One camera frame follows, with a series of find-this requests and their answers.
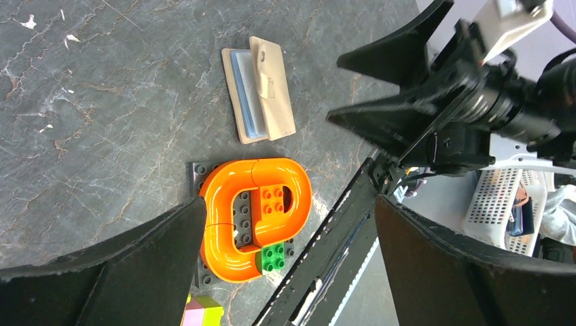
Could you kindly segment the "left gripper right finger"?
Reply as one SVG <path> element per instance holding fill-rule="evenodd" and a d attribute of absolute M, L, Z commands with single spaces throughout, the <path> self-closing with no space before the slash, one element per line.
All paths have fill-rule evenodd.
<path fill-rule="evenodd" d="M 384 196 L 375 222 L 400 325 L 574 325 L 575 267 L 499 249 Z"/>

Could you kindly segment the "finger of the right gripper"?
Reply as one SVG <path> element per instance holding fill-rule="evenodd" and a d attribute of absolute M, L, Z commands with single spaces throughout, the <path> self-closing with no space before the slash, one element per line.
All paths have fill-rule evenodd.
<path fill-rule="evenodd" d="M 338 57 L 337 67 L 400 88 L 413 88 L 429 73 L 427 42 L 446 17 L 453 1 L 435 0 L 395 32 Z"/>
<path fill-rule="evenodd" d="M 406 158 L 438 130 L 441 113 L 455 97 L 455 89 L 415 88 L 400 94 L 332 109 L 326 120 L 394 158 Z"/>

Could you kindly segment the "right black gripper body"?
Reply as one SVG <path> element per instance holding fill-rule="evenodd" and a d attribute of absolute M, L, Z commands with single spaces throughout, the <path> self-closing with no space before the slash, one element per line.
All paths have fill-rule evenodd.
<path fill-rule="evenodd" d="M 487 90 L 488 68 L 480 56 L 484 42 L 476 23 L 460 19 L 443 50 L 429 59 L 427 42 L 439 20 L 413 20 L 408 24 L 410 44 L 399 48 L 402 94 L 415 104 L 420 117 L 409 129 L 415 133 L 395 167 L 428 168 L 439 175 L 462 175 L 495 162 L 490 154 L 490 132 L 479 120 L 496 101 Z"/>

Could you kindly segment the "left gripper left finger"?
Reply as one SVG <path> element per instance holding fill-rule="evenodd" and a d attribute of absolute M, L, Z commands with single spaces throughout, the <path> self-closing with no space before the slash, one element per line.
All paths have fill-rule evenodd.
<path fill-rule="evenodd" d="M 202 198 L 42 265 L 1 271 L 2 325 L 179 325 L 206 221 Z"/>

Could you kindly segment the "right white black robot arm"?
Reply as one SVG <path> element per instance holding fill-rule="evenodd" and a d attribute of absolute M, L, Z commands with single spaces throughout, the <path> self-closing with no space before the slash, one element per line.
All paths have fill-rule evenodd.
<path fill-rule="evenodd" d="M 556 173 L 575 173 L 575 51 L 538 80 L 516 71 L 512 45 L 554 18 L 551 1 L 487 1 L 430 60 L 427 43 L 453 6 L 433 1 L 395 32 L 345 53 L 337 65 L 399 86 L 399 94 L 331 110 L 327 120 L 379 147 L 397 168 L 439 175 L 503 168 L 524 145 Z"/>

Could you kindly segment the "green pink yellow brick stack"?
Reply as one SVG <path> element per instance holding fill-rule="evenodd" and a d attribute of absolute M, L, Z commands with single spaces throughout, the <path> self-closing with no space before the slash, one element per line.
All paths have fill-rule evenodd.
<path fill-rule="evenodd" d="M 220 326 L 224 308 L 209 296 L 188 295 L 182 326 Z"/>

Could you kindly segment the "white perforated basket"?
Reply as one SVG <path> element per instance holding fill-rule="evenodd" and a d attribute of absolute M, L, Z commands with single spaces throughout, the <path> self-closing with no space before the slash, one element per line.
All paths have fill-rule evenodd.
<path fill-rule="evenodd" d="M 523 187 L 533 209 L 535 231 L 523 236 L 511 236 L 507 225 L 517 190 Z M 521 255 L 533 254 L 547 200 L 545 173 L 535 170 L 505 168 L 481 172 L 467 214 L 461 227 L 464 234 L 488 245 Z"/>

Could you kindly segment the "green toy brick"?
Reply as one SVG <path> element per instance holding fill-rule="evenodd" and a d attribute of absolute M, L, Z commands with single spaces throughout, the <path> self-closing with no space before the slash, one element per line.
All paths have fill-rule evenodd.
<path fill-rule="evenodd" d="M 282 270 L 285 265 L 285 246 L 283 243 L 263 247 L 256 253 L 256 266 L 263 275 Z"/>

